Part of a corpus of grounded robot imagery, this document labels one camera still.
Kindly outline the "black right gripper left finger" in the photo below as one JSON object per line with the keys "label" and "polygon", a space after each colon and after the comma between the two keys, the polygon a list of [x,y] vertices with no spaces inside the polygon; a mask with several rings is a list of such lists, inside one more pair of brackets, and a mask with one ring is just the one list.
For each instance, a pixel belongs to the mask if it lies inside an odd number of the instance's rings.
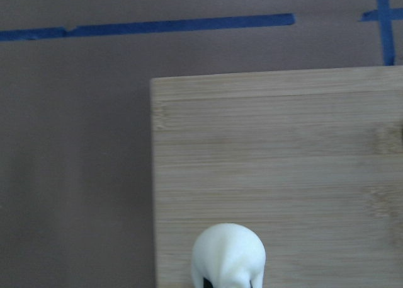
{"label": "black right gripper left finger", "polygon": [[212,283],[205,277],[203,278],[203,288],[213,288]]}

